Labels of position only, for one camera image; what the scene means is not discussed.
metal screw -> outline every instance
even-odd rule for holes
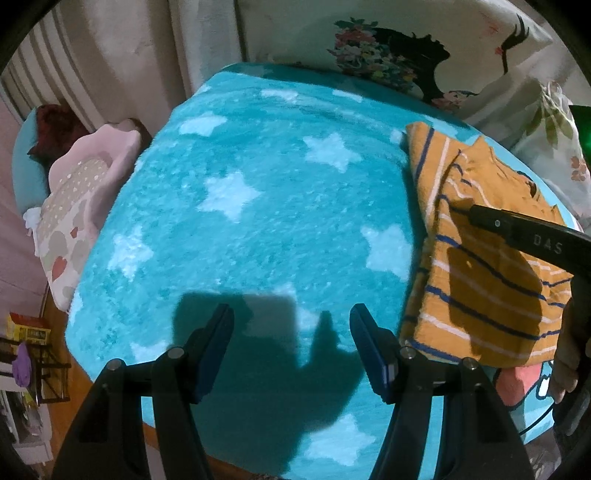
[[[469,356],[462,360],[462,363],[468,370],[476,370],[478,368],[478,362]]]
[[[417,351],[412,347],[403,346],[400,349],[400,355],[402,355],[402,358],[405,358],[406,360],[412,360],[417,355]]]
[[[107,368],[109,370],[111,370],[112,372],[114,372],[115,370],[117,370],[121,366],[122,363],[123,362],[121,360],[119,360],[118,358],[114,358],[113,360],[109,360],[107,362]]]
[[[168,358],[171,358],[173,360],[176,360],[177,358],[181,358],[183,355],[184,355],[184,350],[179,346],[171,348],[168,351]]]

black cable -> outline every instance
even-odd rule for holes
[[[525,430],[522,430],[521,432],[519,432],[519,436],[525,435],[527,432],[529,432],[532,428],[534,428],[538,423],[540,423],[542,420],[544,420],[545,416],[550,413],[552,411],[552,408],[554,408],[554,404],[552,404],[551,406],[549,406],[548,410],[546,410],[544,412],[544,414],[537,419],[535,422],[533,422],[529,427],[527,427]]]

teal blanket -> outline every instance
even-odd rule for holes
[[[415,121],[468,144],[478,137],[339,74],[254,64],[218,73],[175,109],[121,190],[72,303],[74,357],[92,379],[114,357],[153,360],[229,303],[235,333],[194,409],[207,453],[292,480],[368,478],[392,406],[369,386],[349,310],[365,303],[398,328],[425,235],[405,150]],[[551,426],[551,415],[535,424],[551,405],[550,371],[512,410],[526,440]],[[434,472],[441,407],[438,398],[422,479]],[[154,424],[148,399],[144,419]]]

yellow box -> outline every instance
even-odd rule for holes
[[[47,345],[51,328],[39,317],[29,317],[18,313],[9,313],[7,318],[7,337],[17,342]]]

maroon cushion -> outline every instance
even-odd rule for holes
[[[43,105],[37,108],[37,143],[28,153],[49,168],[76,140],[88,134],[69,106]]]

